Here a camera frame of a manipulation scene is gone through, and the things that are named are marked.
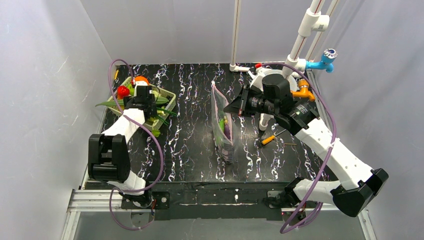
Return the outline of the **orange fruit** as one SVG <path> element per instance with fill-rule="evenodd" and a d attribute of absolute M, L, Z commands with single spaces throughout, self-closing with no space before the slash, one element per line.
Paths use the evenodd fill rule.
<path fill-rule="evenodd" d="M 144 76 L 136 76 L 134 78 L 134 84 L 135 85 L 148 86 L 150 83 L 149 83 L 149 80 L 146 77 L 144 77 Z"/>

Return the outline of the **green leafy vegetable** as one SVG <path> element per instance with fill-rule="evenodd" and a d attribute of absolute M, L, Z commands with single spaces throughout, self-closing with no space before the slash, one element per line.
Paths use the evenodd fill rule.
<path fill-rule="evenodd" d="M 219 131 L 218 131 L 218 142 L 219 143 L 221 143 L 222 142 L 222 140 L 223 140 L 223 136 L 225 135 L 224 134 L 224 118 L 221 118 L 219 121 L 218 121 L 218 126 L 219 126 Z"/>

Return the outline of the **clear zip top bag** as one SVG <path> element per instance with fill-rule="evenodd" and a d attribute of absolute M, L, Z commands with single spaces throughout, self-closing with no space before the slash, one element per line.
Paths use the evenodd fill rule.
<path fill-rule="evenodd" d="M 235 155 L 233 120 L 224 111 L 229 104 L 224 94 L 218 90 L 215 81 L 211 82 L 211 127 L 217 155 L 225 162 L 232 163 Z"/>

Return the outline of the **red pepper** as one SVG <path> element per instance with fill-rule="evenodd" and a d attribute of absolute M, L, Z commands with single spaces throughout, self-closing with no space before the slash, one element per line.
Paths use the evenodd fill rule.
<path fill-rule="evenodd" d="M 116 94 L 117 94 L 117 99 L 122 100 L 123 98 L 130 96 L 131 91 L 126 86 L 121 85 L 117 88 Z"/>

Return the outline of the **purple eggplant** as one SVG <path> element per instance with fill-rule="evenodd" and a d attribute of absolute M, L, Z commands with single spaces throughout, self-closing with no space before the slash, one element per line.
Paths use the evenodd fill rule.
<path fill-rule="evenodd" d="M 226 136 L 226 138 L 228 139 L 228 140 L 231 140 L 232 139 L 232 137 L 231 137 L 231 125 L 230 125 L 230 122 L 229 122 L 229 120 L 228 120 L 228 118 L 225 116 L 224 117 L 224 130 L 223 130 L 223 132 L 224 132 L 224 135 Z"/>

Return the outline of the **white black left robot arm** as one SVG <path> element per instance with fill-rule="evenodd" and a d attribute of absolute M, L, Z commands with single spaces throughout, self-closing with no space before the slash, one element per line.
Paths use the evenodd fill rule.
<path fill-rule="evenodd" d="M 134 96 L 124 97 L 123 105 L 121 116 L 111 127 L 89 137 L 88 175 L 124 194 L 140 196 L 145 193 L 147 182 L 131 170 L 128 141 L 146 119 L 157 115 L 152 86 L 137 84 Z"/>

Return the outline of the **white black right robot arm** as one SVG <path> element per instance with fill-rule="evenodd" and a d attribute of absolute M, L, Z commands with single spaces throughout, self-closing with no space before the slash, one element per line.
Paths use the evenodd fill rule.
<path fill-rule="evenodd" d="M 335 181 L 313 182 L 297 177 L 270 204 L 298 205 L 303 199 L 336 206 L 342 213 L 356 217 L 380 192 L 388 173 L 373 169 L 358 159 L 320 118 L 311 105 L 315 95 L 307 80 L 298 82 L 292 91 L 287 79 L 279 74 L 263 78 L 262 88 L 244 85 L 224 111 L 243 117 L 271 115 L 279 126 L 307 145 L 335 174 Z"/>

